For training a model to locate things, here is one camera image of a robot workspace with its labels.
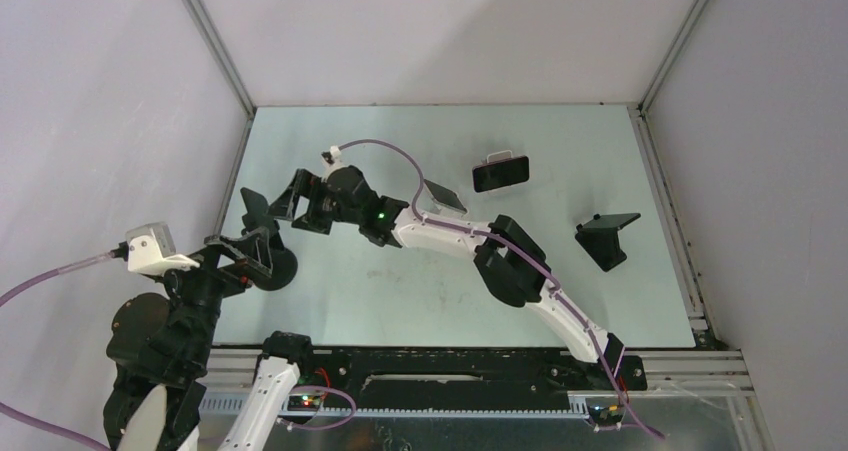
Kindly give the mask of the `black phone stand round base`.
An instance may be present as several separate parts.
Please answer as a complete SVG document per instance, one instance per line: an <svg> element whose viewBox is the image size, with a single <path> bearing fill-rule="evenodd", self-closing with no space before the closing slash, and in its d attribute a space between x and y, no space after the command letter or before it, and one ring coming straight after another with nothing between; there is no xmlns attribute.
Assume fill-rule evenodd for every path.
<svg viewBox="0 0 848 451"><path fill-rule="evenodd" d="M265 276L253 272L250 279L263 291L280 290L293 281L298 269L297 258L290 249L285 247L279 234L279 224L270 214L267 199L246 187L240 189L240 194L246 210L241 217L243 224L241 235L246 237L254 231L267 231L266 235L262 235L258 259L269 268L270 274Z"/></svg>

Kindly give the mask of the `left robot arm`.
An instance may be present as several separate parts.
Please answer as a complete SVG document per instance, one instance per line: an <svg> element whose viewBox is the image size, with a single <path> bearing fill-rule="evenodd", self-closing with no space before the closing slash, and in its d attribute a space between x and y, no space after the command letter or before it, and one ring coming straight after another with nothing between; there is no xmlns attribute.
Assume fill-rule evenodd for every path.
<svg viewBox="0 0 848 451"><path fill-rule="evenodd" d="M112 320L106 355L117 377L103 409L111 449L117 449L131 417L148 393L166 392L165 423L153 439L156 450L175 450L199 424L215 329L224 299L256 286L276 291L288 285L297 260L278 227L242 231L238 238L209 236L203 248L176 251L167 226L151 223L125 235L117 249L130 272L163 286L125 302Z"/></svg>

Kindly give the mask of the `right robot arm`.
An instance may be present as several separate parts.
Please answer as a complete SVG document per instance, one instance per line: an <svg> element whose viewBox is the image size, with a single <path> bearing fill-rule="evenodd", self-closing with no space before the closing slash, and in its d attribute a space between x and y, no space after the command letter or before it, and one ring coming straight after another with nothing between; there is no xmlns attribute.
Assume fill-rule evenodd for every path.
<svg viewBox="0 0 848 451"><path fill-rule="evenodd" d="M324 177L297 170L269 213L296 229L327 234L333 224L347 223L380 247L424 249L472 262L495 299L529 308L564 342L582 362L588 385L623 393L624 344L566 294L545 253L512 218L500 215L489 223L439 218L378 194L354 166Z"/></svg>

